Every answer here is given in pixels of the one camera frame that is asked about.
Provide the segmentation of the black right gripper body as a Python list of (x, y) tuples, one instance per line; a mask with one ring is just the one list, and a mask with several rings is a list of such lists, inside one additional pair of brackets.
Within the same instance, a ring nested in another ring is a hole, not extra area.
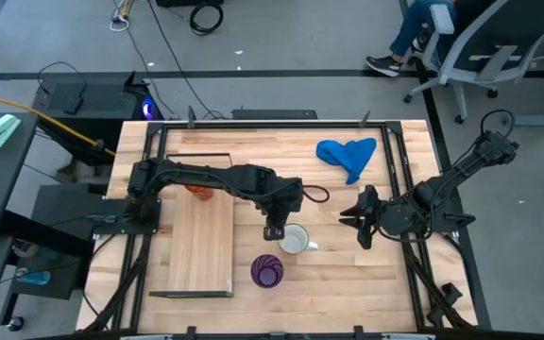
[(371, 249), (373, 236), (379, 232), (387, 240), (397, 242), (399, 239), (391, 236), (391, 210), (398, 207), (394, 198), (389, 201), (379, 199), (374, 186), (367, 185), (358, 195), (357, 206), (357, 241), (363, 249)]

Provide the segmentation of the yellow mug white handle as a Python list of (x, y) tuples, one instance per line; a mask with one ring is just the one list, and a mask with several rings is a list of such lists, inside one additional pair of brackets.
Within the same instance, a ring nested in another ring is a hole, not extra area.
[(319, 244), (310, 240), (308, 231), (298, 224), (284, 227), (284, 238), (278, 241), (281, 250), (297, 255), (304, 251), (319, 250)]

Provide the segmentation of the purple faceted plastic cup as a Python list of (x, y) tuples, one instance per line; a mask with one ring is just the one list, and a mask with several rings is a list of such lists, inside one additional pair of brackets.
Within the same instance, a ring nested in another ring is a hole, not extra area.
[(281, 260), (271, 254), (257, 257), (251, 267), (250, 275), (256, 285), (262, 288), (272, 288), (283, 278), (284, 268)]

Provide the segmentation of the orange faceted plastic cup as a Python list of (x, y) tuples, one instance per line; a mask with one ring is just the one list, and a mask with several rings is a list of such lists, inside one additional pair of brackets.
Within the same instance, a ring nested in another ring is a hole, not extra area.
[(194, 185), (185, 185), (185, 189), (192, 193), (197, 199), (207, 201), (214, 195), (212, 188), (200, 187)]

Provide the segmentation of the blue cloth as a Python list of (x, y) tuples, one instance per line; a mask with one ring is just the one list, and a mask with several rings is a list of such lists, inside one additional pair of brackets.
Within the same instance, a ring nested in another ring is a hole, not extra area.
[(348, 175), (346, 184), (351, 185), (360, 179), (376, 147), (377, 141), (374, 138), (349, 141), (346, 144), (325, 140), (317, 144), (315, 154), (329, 165), (341, 166)]

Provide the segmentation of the person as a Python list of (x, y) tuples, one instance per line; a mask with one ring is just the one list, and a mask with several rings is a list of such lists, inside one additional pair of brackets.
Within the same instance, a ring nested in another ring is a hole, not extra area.
[(431, 13), (432, 5), (446, 5), (450, 17), (456, 22), (455, 0), (416, 0), (406, 10), (397, 38), (390, 44), (391, 54), (387, 57), (365, 59), (367, 66), (387, 77), (397, 77), (400, 74), (402, 59), (408, 52), (412, 42), (418, 36), (424, 24), (434, 25)]

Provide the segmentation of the black low cart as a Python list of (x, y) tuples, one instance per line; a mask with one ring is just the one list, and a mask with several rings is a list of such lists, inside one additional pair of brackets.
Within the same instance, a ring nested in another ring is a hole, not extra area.
[(85, 287), (88, 262), (94, 248), (93, 223), (101, 196), (88, 184), (46, 185), (37, 196), (29, 217), (6, 211), (0, 219), (0, 233), (25, 247), (12, 252), (13, 265), (46, 270), (51, 280), (46, 285), (23, 284), (10, 280), (10, 287), (0, 313), (0, 325), (16, 332), (25, 320), (14, 313), (21, 295), (67, 299)]

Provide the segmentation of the grey black office chair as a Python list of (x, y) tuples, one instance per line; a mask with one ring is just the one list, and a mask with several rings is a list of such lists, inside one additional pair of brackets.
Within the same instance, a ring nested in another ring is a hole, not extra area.
[(461, 33), (445, 5), (432, 5), (429, 12), (432, 37), (425, 50), (412, 57), (436, 77), (412, 89), (403, 101), (409, 103), (415, 94), (449, 84), (458, 104), (458, 124), (468, 117), (466, 84), (486, 88), (488, 97), (496, 97), (499, 83), (523, 79), (544, 39), (544, 0), (495, 0)]

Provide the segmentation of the black computer tower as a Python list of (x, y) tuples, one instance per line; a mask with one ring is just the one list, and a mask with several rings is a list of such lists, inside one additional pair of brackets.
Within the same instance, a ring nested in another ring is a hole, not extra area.
[[(62, 111), (73, 97), (83, 103), (76, 114)], [(161, 121), (163, 115), (148, 84), (134, 73), (111, 77), (47, 76), (37, 90), (32, 108), (96, 141), (80, 140), (45, 120), (40, 128), (72, 156), (90, 166), (111, 164), (106, 151), (117, 149), (126, 121)]]

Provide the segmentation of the black flat device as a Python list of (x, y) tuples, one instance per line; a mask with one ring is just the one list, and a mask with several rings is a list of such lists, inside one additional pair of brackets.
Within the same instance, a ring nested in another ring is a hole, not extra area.
[(65, 106), (62, 108), (62, 111), (67, 114), (76, 114), (83, 103), (83, 98), (81, 96), (73, 97), (68, 101)]

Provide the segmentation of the blue bottle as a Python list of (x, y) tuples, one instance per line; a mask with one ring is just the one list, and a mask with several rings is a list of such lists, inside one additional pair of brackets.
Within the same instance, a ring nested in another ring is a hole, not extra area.
[(46, 270), (31, 271), (28, 268), (20, 267), (16, 270), (15, 279), (23, 284), (46, 285), (51, 280), (51, 274)]

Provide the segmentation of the mint green stapler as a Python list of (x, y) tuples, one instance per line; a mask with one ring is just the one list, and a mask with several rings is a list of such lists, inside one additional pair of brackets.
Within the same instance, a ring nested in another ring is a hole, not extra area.
[(5, 114), (0, 117), (0, 148), (20, 124), (21, 120), (12, 114)]

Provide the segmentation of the black metal table frame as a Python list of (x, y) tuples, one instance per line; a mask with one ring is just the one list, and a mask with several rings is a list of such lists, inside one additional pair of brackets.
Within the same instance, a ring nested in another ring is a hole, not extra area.
[[(335, 121), (313, 127), (172, 128), (166, 149), (186, 160), (214, 165), (251, 163), (283, 177), (300, 177), (310, 187), (301, 211), (291, 216), (319, 250), (298, 255), (283, 252), (263, 238), (264, 217), (250, 202), (234, 203), (233, 296), (217, 298), (152, 297), (148, 289), (162, 281), (155, 267), (163, 254), (157, 233), (151, 242), (138, 330), (141, 333), (262, 332), (410, 332), (416, 324), (403, 250), (376, 236), (373, 247), (360, 247), (354, 229), (339, 222), (368, 184), (381, 198), (404, 192), (408, 181), (420, 182), (438, 172), (427, 124), (407, 120), (396, 136), (378, 128), (348, 127)], [(377, 147), (360, 179), (346, 184), (347, 172), (316, 154), (319, 142), (374, 138)], [(280, 259), (282, 281), (272, 288), (255, 284), (253, 261), (264, 254)]]

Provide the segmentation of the wooden shelf black metal frame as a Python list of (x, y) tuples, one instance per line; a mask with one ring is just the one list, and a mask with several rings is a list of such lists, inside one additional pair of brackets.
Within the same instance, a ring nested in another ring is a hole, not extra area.
[(155, 265), (163, 274), (148, 293), (156, 298), (230, 298), (233, 296), (234, 198), (213, 189), (207, 201), (183, 185), (159, 193), (159, 241), (163, 254)]

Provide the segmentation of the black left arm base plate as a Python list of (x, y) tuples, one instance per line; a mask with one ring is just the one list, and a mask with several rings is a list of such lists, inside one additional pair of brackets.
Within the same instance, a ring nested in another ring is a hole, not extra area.
[(95, 234), (153, 234), (159, 229), (162, 202), (155, 197), (101, 200), (93, 216)]

